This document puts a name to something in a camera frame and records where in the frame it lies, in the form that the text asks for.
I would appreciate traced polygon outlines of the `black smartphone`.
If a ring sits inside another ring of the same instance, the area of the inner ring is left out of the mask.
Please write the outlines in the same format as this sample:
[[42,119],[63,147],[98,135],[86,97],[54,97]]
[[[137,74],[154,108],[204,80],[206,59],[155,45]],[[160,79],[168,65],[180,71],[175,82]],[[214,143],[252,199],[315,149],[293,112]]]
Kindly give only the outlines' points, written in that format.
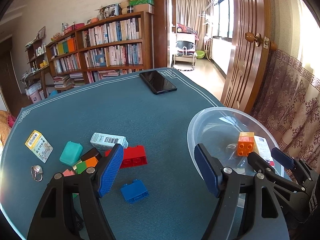
[[177,88],[168,79],[164,78],[156,70],[141,72],[139,76],[155,95],[174,92],[177,90]]

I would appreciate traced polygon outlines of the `blue toy block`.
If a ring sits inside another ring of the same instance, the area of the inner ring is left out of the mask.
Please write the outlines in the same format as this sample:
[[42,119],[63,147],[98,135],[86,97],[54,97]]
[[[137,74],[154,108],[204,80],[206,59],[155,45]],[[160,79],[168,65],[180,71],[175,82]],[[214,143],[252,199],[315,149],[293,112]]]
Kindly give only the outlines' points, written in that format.
[[120,191],[125,201],[129,204],[136,203],[149,196],[147,188],[139,179],[134,179],[131,184],[124,184]]

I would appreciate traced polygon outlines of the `green pink toy block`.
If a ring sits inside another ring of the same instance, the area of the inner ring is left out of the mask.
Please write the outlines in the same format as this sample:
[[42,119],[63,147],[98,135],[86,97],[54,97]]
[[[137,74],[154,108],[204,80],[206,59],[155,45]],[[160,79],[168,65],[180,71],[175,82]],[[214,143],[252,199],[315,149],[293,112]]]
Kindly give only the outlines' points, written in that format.
[[[64,177],[68,177],[68,176],[73,176],[73,175],[75,175],[75,172],[72,171],[72,170],[66,169],[65,171],[63,171],[62,174],[63,174]],[[79,195],[78,193],[73,193],[73,198],[76,198],[78,195]]]

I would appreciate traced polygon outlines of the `brown silver lipstick tube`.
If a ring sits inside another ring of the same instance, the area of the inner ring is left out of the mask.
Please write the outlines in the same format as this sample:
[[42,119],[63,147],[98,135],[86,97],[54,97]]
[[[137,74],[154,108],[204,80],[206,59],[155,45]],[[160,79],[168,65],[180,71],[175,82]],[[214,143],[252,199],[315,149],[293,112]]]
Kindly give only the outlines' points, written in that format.
[[86,161],[86,160],[91,159],[93,157],[95,157],[97,159],[97,161],[99,161],[102,158],[102,155],[95,147],[90,149],[89,151],[87,151],[84,155],[82,155],[80,157],[80,159],[81,159],[81,161]]

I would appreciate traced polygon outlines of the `teal table mat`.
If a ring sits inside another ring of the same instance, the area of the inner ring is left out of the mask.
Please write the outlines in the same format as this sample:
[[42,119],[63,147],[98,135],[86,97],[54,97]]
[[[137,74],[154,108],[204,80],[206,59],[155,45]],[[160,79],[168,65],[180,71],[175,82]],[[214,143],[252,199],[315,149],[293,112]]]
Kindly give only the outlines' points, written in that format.
[[241,173],[247,161],[233,154],[239,133],[252,130],[271,148],[266,128],[233,111],[177,70],[160,69],[174,92],[155,95],[138,72],[71,89],[21,109],[1,155],[1,211],[26,239],[37,205],[57,172],[68,142],[83,153],[104,154],[115,144],[143,147],[146,161],[119,170],[101,199],[117,239],[200,239],[217,199],[194,160],[202,143],[211,155]]

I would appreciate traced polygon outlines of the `green orange toy block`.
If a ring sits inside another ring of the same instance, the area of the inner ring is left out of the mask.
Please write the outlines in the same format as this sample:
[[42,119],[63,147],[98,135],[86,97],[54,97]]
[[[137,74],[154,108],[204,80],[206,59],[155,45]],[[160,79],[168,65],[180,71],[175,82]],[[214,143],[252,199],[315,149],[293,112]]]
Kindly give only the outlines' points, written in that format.
[[87,168],[95,167],[97,163],[98,163],[98,159],[96,157],[91,157],[84,161],[79,160],[75,165],[72,166],[72,168],[77,174],[81,174]]

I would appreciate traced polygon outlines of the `white red medicine box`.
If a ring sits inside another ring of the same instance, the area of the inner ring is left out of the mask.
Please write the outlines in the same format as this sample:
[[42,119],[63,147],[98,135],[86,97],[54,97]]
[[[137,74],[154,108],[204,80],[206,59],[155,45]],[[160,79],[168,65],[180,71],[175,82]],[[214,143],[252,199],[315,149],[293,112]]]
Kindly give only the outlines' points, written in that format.
[[265,138],[254,136],[254,152],[260,155],[269,165],[275,167],[271,151]]

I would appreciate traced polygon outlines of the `small wooden shelf desk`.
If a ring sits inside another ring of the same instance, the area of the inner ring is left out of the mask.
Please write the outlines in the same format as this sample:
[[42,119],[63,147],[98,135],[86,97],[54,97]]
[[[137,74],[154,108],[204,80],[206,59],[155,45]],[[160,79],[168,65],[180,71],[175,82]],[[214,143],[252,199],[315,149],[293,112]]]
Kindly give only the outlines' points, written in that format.
[[29,70],[23,75],[21,81],[25,85],[25,89],[29,89],[34,83],[40,82],[44,97],[48,98],[46,74],[50,73],[50,67],[47,61],[44,38],[44,34],[37,34],[32,41],[25,45]]

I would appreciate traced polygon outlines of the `teal plastic case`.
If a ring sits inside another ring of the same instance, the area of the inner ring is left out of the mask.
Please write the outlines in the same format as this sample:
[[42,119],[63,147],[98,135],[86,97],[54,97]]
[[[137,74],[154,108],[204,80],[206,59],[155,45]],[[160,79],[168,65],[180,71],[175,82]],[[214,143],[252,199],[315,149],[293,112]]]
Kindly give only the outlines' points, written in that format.
[[80,143],[68,141],[59,160],[65,165],[73,166],[79,160],[82,150],[83,146]]

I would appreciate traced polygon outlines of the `orange yellow toy block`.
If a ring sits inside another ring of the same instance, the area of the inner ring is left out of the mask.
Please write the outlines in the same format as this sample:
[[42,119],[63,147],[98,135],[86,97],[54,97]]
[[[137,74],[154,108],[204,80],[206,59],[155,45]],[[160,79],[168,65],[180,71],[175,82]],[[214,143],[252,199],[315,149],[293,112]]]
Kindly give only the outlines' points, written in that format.
[[254,132],[240,132],[238,144],[236,148],[236,155],[240,157],[247,157],[254,148]]

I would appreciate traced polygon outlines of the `wooden bookshelf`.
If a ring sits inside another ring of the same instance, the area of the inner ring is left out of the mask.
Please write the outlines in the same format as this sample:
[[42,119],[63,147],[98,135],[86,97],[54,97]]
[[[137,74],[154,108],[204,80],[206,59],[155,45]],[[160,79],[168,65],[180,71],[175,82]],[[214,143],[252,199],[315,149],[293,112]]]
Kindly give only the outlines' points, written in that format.
[[75,28],[46,46],[56,90],[153,68],[152,20],[140,11]]

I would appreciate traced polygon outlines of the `red long toy block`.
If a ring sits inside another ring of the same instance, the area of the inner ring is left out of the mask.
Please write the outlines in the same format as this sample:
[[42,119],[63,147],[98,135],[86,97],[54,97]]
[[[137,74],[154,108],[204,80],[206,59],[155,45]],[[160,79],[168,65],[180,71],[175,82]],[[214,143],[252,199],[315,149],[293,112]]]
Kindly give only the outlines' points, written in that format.
[[146,165],[148,163],[145,149],[138,145],[124,148],[121,144],[115,144],[111,150],[107,150],[103,159],[111,159],[111,163],[120,169]]

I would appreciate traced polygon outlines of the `yellow white medicine box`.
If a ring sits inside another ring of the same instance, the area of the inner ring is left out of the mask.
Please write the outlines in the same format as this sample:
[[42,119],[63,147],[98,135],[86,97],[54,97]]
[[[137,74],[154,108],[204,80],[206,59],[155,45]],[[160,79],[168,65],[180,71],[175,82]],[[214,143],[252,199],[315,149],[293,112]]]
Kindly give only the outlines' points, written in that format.
[[50,154],[53,151],[53,147],[47,141],[47,139],[37,130],[33,130],[31,135],[25,142],[25,146],[36,155],[43,163],[46,163]]

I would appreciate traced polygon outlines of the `white barcode medicine box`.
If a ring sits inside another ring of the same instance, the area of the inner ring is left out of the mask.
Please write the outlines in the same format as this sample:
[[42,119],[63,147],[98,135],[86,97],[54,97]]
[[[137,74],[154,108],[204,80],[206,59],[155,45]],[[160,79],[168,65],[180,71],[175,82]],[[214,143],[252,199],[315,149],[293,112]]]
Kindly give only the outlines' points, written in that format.
[[92,135],[90,143],[93,147],[101,151],[111,150],[115,144],[120,144],[123,148],[127,148],[129,146],[129,143],[124,136],[97,132]]

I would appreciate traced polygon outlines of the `wooden door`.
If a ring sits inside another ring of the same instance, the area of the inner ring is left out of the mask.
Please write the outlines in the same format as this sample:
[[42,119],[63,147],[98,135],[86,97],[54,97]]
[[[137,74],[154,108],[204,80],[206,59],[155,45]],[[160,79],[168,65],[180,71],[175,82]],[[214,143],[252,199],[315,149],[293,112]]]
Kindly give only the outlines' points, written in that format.
[[249,114],[258,97],[268,55],[277,48],[271,40],[270,0],[234,0],[232,46],[221,102]]

